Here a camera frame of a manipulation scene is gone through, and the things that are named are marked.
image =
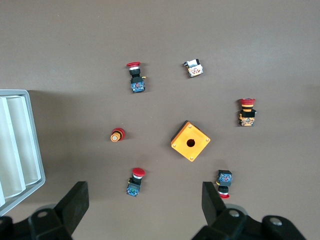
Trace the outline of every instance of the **screw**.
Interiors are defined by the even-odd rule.
[[[278,219],[276,217],[271,217],[270,218],[270,222],[272,222],[276,226],[281,226],[282,225],[282,221],[280,221],[280,219]]]
[[[234,218],[237,218],[240,216],[240,214],[236,210],[230,210],[229,214]]]
[[[41,212],[38,213],[37,217],[38,218],[43,218],[43,217],[45,217],[47,215],[48,215],[48,213],[46,211],[41,211]]]

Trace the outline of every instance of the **black hole in yellow block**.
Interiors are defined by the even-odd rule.
[[[193,147],[195,144],[196,142],[193,139],[189,139],[188,141],[186,141],[186,145],[190,148]]]

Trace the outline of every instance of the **gray surface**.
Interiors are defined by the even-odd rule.
[[[319,11],[314,0],[0,1],[0,86],[30,90],[47,176],[9,214],[87,180],[76,240],[191,239],[206,223],[202,181],[229,169],[226,203],[318,239]],[[194,58],[204,74],[189,78]],[[133,61],[144,93],[131,93]],[[256,125],[237,127],[248,97]],[[185,120],[211,138],[194,162],[170,146]],[[112,143],[116,127],[127,139]],[[125,194],[134,167],[147,172],[137,198]]]

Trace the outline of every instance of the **yellow block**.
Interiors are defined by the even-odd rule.
[[[171,141],[171,147],[193,162],[210,141],[207,135],[188,121]]]

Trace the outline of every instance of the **metal bolt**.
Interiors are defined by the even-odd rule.
[[[236,210],[230,210],[229,214],[234,218],[237,218],[240,216],[240,214]]]
[[[282,221],[280,221],[280,219],[278,219],[276,217],[271,217],[270,218],[270,222],[272,222],[276,226],[281,226],[282,225]]]
[[[42,212],[39,212],[39,213],[38,213],[37,217],[38,217],[38,218],[43,218],[43,217],[45,217],[45,216],[47,216],[47,215],[48,215],[48,213],[47,213],[46,211],[42,211]]]

